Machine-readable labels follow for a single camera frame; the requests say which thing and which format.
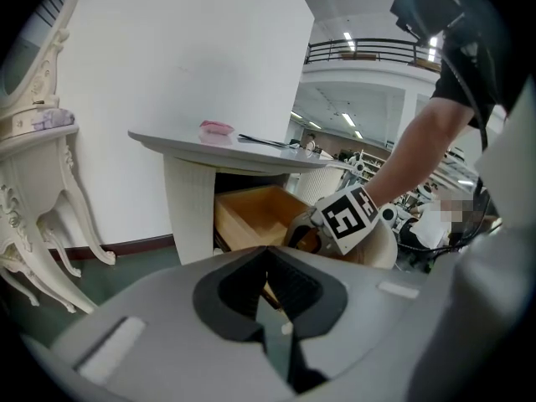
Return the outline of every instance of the brown baseboard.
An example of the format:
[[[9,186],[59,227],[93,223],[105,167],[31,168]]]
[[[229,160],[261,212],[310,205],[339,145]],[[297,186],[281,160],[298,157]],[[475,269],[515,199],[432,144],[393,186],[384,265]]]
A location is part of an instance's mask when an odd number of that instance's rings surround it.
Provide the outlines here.
[[[144,251],[163,249],[164,247],[175,246],[173,235],[162,235],[160,237],[145,238],[143,240],[127,241],[125,243],[116,243],[114,245],[102,245],[105,251],[113,251],[116,256],[133,255]],[[70,260],[96,259],[93,252],[88,246],[85,247],[68,247],[65,249]],[[60,260],[58,251],[50,249],[50,254],[56,260]]]

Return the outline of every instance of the black metal railing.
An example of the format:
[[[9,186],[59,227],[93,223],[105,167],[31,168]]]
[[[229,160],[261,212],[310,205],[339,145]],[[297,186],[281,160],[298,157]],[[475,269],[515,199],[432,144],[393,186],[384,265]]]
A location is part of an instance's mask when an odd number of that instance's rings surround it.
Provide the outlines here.
[[[438,53],[429,61],[430,48],[414,42],[397,39],[341,39],[320,44],[309,44],[305,64],[332,60],[394,61],[439,72],[441,57]]]

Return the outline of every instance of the forearm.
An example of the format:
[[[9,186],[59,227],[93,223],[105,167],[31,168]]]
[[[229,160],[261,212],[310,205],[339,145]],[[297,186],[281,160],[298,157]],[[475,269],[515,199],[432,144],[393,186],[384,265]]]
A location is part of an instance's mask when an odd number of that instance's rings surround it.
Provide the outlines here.
[[[432,99],[408,125],[387,162],[365,186],[374,203],[381,207],[423,183],[471,115],[464,106]]]

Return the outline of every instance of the green floor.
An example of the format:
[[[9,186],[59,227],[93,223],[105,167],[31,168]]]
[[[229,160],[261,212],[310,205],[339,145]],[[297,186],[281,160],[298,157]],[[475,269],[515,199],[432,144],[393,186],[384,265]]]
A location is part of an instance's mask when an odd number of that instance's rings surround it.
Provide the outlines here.
[[[100,305],[144,276],[164,268],[180,266],[180,262],[177,251],[174,247],[170,247],[137,255],[120,256],[114,266],[95,259],[77,260],[73,262],[73,266],[82,270],[82,278],[72,277],[72,281],[95,304]],[[85,316],[83,312],[67,312],[56,300],[33,287],[20,273],[14,276],[38,297],[41,304],[39,307],[32,307],[26,296],[0,279],[2,298],[13,323],[18,326],[21,333],[49,347],[64,329]],[[286,319],[261,298],[257,321],[265,326],[266,356],[281,377],[285,378],[291,348],[291,337],[281,332],[281,326],[286,323]]]

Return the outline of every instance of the pink pouch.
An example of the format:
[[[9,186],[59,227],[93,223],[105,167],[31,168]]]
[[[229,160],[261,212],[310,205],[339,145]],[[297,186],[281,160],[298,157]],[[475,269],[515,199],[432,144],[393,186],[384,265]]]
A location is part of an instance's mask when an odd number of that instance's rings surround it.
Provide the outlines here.
[[[228,136],[235,129],[231,125],[224,124],[217,121],[203,121],[200,125],[204,132],[211,132],[213,134],[222,134]]]

